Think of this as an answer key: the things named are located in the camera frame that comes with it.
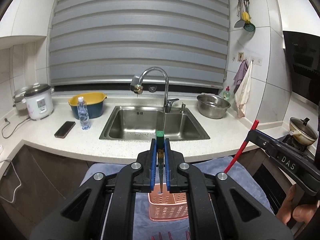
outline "blue gripper pad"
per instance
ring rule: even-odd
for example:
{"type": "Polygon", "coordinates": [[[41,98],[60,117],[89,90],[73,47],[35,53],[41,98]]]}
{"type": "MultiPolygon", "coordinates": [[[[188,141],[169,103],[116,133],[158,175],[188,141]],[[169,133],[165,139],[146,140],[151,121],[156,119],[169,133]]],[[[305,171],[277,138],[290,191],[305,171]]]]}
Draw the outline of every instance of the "blue gripper pad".
{"type": "Polygon", "coordinates": [[[155,145],[153,147],[153,154],[151,160],[151,172],[150,172],[150,188],[154,189],[156,183],[156,166],[157,166],[157,141],[155,141],[155,145]]]}
{"type": "Polygon", "coordinates": [[[170,169],[169,169],[169,158],[167,142],[164,141],[164,161],[165,161],[165,182],[167,185],[167,190],[170,191],[170,169]]]}

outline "dish soap bottle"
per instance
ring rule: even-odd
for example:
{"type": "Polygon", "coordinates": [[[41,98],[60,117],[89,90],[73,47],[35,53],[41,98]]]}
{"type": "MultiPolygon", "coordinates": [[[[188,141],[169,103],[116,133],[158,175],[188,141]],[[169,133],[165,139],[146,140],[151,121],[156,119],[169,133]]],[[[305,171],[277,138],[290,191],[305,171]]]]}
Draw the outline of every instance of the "dish soap bottle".
{"type": "Polygon", "coordinates": [[[230,99],[230,88],[227,86],[226,90],[223,92],[223,99],[229,101],[230,99]]]}
{"type": "Polygon", "coordinates": [[[87,103],[83,97],[78,97],[78,114],[82,130],[88,130],[91,127],[87,103]]]}

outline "yellow bowl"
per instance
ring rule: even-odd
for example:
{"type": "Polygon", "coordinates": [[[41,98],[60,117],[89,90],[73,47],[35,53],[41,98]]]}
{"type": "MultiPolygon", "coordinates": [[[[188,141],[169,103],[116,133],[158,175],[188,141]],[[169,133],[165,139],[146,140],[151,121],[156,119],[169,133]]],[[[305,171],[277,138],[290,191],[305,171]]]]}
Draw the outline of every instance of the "yellow bowl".
{"type": "Polygon", "coordinates": [[[71,106],[77,106],[78,104],[78,97],[83,97],[84,101],[87,102],[87,105],[94,105],[97,103],[102,102],[105,98],[107,98],[107,95],[101,92],[90,92],[90,93],[83,93],[74,96],[73,98],[69,99],[69,105],[71,106]]]}
{"type": "Polygon", "coordinates": [[[107,98],[107,95],[101,92],[91,92],[84,93],[74,96],[69,99],[69,105],[76,119],[79,119],[78,114],[78,97],[83,97],[84,101],[87,102],[89,118],[96,118],[102,115],[103,113],[103,100],[107,98]]]}

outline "pot handle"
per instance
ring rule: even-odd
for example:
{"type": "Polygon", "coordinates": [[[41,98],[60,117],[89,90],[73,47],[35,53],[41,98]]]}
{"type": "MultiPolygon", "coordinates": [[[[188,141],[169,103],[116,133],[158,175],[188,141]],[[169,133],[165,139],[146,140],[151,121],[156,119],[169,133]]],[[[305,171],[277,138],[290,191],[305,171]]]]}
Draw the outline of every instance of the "pot handle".
{"type": "Polygon", "coordinates": [[[293,136],[293,135],[300,135],[300,132],[297,131],[297,130],[295,130],[295,131],[290,131],[289,134],[290,134],[291,136],[293,136]]]}
{"type": "Polygon", "coordinates": [[[305,118],[304,120],[300,119],[303,122],[304,126],[307,126],[307,123],[310,121],[309,118],[305,118]]]}

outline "stainless steel sink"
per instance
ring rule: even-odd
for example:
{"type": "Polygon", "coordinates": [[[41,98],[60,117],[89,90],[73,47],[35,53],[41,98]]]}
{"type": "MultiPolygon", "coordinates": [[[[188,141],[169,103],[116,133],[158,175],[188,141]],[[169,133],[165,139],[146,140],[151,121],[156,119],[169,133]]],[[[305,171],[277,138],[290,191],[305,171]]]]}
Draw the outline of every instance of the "stainless steel sink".
{"type": "Polygon", "coordinates": [[[210,139],[187,108],[184,114],[179,108],[164,114],[162,107],[136,106],[116,106],[100,139],[148,141],[156,137],[156,130],[163,130],[171,141],[210,139]]]}

